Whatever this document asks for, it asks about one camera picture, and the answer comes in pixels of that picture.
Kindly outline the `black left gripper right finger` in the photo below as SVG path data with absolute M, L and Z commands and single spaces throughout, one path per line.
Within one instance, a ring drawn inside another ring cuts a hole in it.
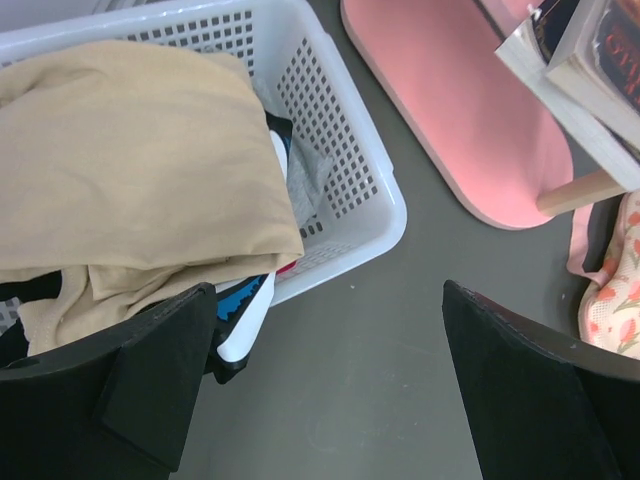
M 442 314 L 484 478 L 638 478 L 638 361 L 452 280 Z

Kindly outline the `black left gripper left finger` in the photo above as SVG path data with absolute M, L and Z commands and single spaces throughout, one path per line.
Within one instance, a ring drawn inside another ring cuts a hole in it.
M 2 367 L 2 478 L 168 478 L 183 455 L 215 320 L 215 289 L 201 283 Z

